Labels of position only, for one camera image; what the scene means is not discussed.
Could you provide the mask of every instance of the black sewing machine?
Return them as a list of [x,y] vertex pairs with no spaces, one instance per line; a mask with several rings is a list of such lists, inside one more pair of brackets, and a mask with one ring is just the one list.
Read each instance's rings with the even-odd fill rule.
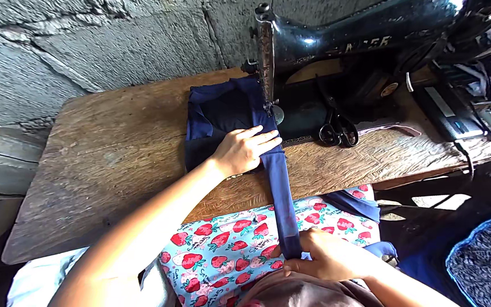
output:
[[[480,50],[474,43],[491,28],[491,0],[385,0],[321,26],[279,17],[261,3],[255,19],[250,32],[258,61],[249,59],[242,70],[258,74],[267,115],[281,122],[287,144],[345,137],[351,144],[340,143],[352,147],[353,129],[402,121],[392,93],[402,84],[413,90],[411,72],[433,59],[460,63],[491,54],[491,47]],[[444,52],[447,46],[453,52]],[[327,59],[341,59],[339,73],[288,82]],[[328,123],[343,125],[320,131]]]

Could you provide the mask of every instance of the wooden table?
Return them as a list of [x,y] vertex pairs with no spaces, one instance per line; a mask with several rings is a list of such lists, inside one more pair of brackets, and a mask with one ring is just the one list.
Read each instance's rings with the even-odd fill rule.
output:
[[[88,246],[184,173],[189,87],[239,78],[237,68],[72,99],[52,129],[3,253],[9,264]],[[353,149],[306,143],[285,149],[294,199],[343,188],[419,180],[465,166],[442,143],[405,87],[395,93],[418,137],[372,132]],[[477,162],[491,142],[467,142]],[[223,181],[186,222],[270,204],[264,173]]]

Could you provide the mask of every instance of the scissors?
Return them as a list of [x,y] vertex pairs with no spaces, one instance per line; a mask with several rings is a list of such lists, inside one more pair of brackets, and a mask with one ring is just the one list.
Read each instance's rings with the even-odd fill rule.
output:
[[323,86],[317,74],[315,80],[327,107],[327,116],[325,117],[324,125],[319,129],[319,138],[329,146],[342,144],[348,148],[354,147],[359,143],[357,128],[340,112],[336,101],[328,94],[327,89]]

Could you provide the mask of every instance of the right hand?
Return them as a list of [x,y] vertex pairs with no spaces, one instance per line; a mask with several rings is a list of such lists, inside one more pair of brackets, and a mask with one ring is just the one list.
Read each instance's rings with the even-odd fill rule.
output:
[[256,136],[262,130],[259,125],[228,132],[210,157],[225,178],[256,168],[261,162],[259,156],[282,142],[277,130]]
[[[320,229],[310,228],[299,234],[302,250],[310,252],[312,260],[284,261],[285,276],[289,276],[291,271],[294,271],[329,281],[364,279],[388,265],[364,248]],[[275,258],[280,254],[278,245],[271,257]]]

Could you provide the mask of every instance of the lap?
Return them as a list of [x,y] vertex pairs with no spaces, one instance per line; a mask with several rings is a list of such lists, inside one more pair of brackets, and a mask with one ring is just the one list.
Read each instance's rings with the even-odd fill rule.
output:
[[[346,190],[374,200],[370,185]],[[294,207],[300,230],[318,227],[359,246],[380,240],[376,222],[320,197],[294,200]],[[269,256],[278,244],[273,210],[264,206],[181,226],[159,260],[183,305],[234,306],[254,281],[282,267],[283,257]]]

